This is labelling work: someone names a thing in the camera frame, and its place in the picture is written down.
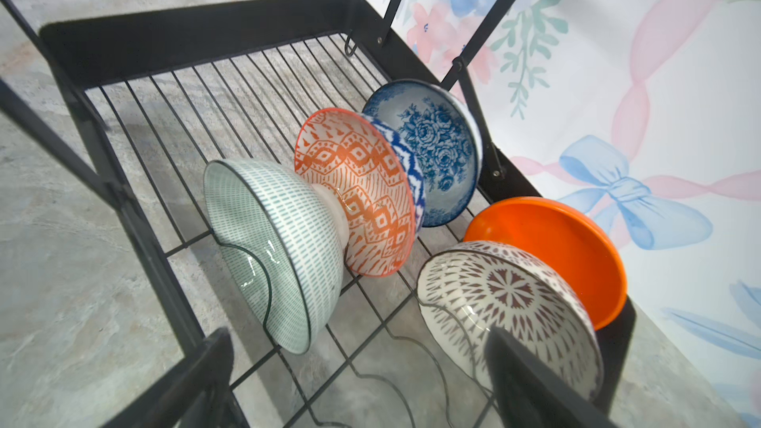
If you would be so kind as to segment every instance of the blue floral bowl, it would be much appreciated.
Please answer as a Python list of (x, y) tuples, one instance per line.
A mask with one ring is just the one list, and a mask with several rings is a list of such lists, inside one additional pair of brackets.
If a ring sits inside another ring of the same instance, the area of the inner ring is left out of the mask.
[(400, 136), (391, 126), (386, 124), (380, 119), (369, 118), (370, 124), (375, 126), (375, 129), (383, 134), (391, 147), (396, 153), (396, 157), (399, 158), (399, 162), (404, 167), (404, 172), (407, 175), (407, 182), (409, 182), (409, 188), (413, 191), (413, 201), (415, 203), (415, 232), (420, 231), (420, 227), (423, 226), (423, 214), (425, 212), (425, 189), (424, 189), (424, 177), (423, 170), (420, 168), (418, 158), (415, 157), (415, 153), (410, 148), (407, 141)]
[(480, 174), (481, 142), (468, 110), (448, 92), (418, 80), (388, 82), (362, 113), (391, 126), (423, 170), (423, 226), (448, 224), (470, 203)]

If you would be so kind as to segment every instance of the blue bow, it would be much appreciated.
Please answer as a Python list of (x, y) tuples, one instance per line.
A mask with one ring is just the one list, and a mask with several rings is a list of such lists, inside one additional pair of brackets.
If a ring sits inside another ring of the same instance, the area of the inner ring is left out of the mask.
[(629, 176), (629, 162), (610, 144), (586, 136), (571, 144), (560, 156), (560, 166), (574, 178), (597, 186), (559, 199), (587, 213), (605, 195), (614, 200), (595, 216), (606, 233), (619, 212), (632, 240), (645, 250), (664, 250), (700, 243), (713, 231), (711, 221), (698, 210), (654, 197), (650, 189)]

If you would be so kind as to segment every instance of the solid orange plastic bowl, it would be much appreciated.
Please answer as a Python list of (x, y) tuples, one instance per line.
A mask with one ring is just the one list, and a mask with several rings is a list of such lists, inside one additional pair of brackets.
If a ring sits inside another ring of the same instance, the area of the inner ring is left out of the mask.
[(476, 215), (466, 242), (489, 240), (525, 250), (571, 285), (595, 330), (616, 318), (626, 303), (626, 274), (614, 243), (585, 214), (546, 198), (497, 202)]

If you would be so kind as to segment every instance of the ceramic bowl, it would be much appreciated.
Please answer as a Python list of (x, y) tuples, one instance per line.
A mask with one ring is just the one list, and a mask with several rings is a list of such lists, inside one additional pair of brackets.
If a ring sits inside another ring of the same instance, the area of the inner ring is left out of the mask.
[(338, 301), (343, 249), (317, 192), (274, 162), (212, 161), (209, 222), (233, 279), (277, 344), (309, 349)]
[(404, 140), (391, 126), (386, 124), (380, 119), (369, 118), (370, 124), (378, 129), (378, 132), (383, 134), (391, 147), (396, 153), (396, 157), (399, 158), (404, 172), (407, 175), (407, 182), (409, 188), (413, 191), (413, 203), (415, 204), (415, 232), (419, 232), (423, 226), (423, 214), (425, 212), (425, 189), (423, 170), (420, 168), (418, 158), (415, 157), (415, 153)]
[(388, 82), (362, 113), (387, 123), (410, 145), (423, 170), (423, 226), (457, 218), (470, 203), (483, 154), (470, 112), (449, 92), (417, 80)]
[(595, 329), (613, 322), (626, 303), (626, 273), (614, 243), (568, 205), (538, 197), (498, 202), (476, 215), (464, 240), (506, 243), (536, 255), (576, 291)]
[(375, 126), (345, 109), (314, 113), (296, 141), (294, 168), (306, 182), (328, 187), (343, 206), (350, 270), (381, 277), (402, 267), (415, 241), (413, 191)]
[(600, 391), (603, 359), (584, 306), (532, 254), (502, 243), (460, 243), (425, 263), (417, 291), (434, 339), (485, 388), (491, 390), (484, 347), (497, 325), (585, 399)]

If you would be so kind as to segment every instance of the brown and white patterned bowl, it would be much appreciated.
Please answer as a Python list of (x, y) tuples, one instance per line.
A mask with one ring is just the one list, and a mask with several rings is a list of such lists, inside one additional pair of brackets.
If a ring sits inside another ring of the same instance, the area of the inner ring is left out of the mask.
[(505, 328), (576, 393), (603, 382), (595, 329), (571, 287), (532, 254), (495, 242), (465, 242), (435, 254), (418, 276), (425, 324), (465, 373), (491, 390), (483, 349)]

